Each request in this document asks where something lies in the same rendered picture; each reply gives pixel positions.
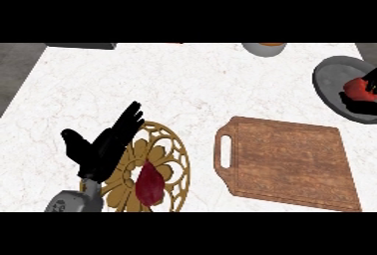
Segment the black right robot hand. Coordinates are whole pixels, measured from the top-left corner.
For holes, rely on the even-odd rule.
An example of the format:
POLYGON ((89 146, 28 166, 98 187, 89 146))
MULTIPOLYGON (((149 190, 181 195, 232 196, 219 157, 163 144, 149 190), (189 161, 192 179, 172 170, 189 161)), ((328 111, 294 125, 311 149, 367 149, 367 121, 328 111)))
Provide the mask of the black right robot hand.
MULTIPOLYGON (((368 82, 367 91, 377 94, 377 68, 361 79, 368 82)), ((377 116, 377 102, 353 101, 348 98, 345 91, 339 93, 339 96, 352 113, 377 116)))

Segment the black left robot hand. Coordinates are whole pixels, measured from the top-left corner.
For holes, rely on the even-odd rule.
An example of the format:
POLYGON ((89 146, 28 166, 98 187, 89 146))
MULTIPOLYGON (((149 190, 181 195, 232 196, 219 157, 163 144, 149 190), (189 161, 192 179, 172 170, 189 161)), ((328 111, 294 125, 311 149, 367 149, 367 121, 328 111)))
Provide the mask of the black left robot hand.
POLYGON ((93 142, 70 128, 61 132, 67 146, 67 156, 80 164, 78 176, 102 183, 112 175, 124 150, 145 123, 142 104, 133 102, 115 124, 108 127, 93 142))

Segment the red bell pepper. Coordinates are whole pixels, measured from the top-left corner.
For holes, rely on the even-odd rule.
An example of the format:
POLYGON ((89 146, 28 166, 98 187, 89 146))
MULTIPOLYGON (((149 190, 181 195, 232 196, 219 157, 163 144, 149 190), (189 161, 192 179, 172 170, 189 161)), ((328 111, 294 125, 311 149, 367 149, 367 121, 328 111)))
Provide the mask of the red bell pepper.
POLYGON ((345 84, 343 91, 351 100, 377 102, 377 94, 367 91, 367 85, 368 82, 361 78, 355 78, 345 84))

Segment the grey pan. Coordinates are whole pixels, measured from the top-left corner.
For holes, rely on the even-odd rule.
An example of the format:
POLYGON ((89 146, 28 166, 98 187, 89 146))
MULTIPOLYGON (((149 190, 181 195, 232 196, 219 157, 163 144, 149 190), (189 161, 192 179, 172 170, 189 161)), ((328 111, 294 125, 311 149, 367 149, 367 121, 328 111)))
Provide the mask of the grey pan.
POLYGON ((346 109, 339 93, 345 84, 364 77, 376 67, 348 56, 333 56, 322 60, 314 69, 312 84, 327 107, 346 119, 365 125, 377 125, 377 116, 355 114, 346 109))

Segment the brown wooden cutting board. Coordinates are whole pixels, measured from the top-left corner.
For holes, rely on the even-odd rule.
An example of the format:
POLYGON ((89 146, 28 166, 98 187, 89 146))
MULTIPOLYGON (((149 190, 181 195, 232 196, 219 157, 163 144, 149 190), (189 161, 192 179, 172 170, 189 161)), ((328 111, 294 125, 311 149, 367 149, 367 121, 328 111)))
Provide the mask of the brown wooden cutting board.
POLYGON ((361 203, 340 131, 334 127, 234 117, 216 137, 231 138, 229 167, 213 167, 229 193, 339 211, 361 203))

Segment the gold round openwork trivet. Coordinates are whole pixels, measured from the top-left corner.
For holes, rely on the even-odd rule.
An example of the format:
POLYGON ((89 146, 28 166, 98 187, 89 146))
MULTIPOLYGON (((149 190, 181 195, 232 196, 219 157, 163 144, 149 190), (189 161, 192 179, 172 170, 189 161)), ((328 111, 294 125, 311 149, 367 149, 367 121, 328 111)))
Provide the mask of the gold round openwork trivet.
POLYGON ((189 155, 176 133, 161 124, 145 122, 124 151, 115 171, 101 185, 105 208, 115 212, 179 212, 189 193, 189 155), (136 196, 136 181, 145 161, 164 177, 164 197, 144 206, 136 196))

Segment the dark red sweet potato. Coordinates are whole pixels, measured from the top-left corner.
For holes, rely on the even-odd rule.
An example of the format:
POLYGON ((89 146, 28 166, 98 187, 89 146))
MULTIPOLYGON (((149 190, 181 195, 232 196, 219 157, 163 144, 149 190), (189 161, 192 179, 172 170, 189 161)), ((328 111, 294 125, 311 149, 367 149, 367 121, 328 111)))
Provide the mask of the dark red sweet potato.
POLYGON ((151 207, 164 197, 166 181, 152 163, 145 162, 136 182, 136 197, 145 207, 151 207))

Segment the grey bowl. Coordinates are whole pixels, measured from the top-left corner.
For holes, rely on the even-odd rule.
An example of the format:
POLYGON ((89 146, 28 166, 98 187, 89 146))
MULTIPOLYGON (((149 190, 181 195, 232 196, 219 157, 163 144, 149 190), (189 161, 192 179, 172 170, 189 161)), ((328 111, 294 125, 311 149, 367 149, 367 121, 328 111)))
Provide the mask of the grey bowl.
POLYGON ((285 43, 243 43, 243 47, 253 55, 268 58, 283 52, 285 43))

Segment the dark grey flat block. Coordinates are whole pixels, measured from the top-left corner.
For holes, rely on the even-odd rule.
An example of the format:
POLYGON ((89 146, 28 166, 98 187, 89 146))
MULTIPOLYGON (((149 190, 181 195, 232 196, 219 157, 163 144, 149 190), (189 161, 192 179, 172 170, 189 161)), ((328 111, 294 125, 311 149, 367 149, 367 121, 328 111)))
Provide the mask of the dark grey flat block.
POLYGON ((44 43, 49 47, 114 50, 118 43, 44 43))

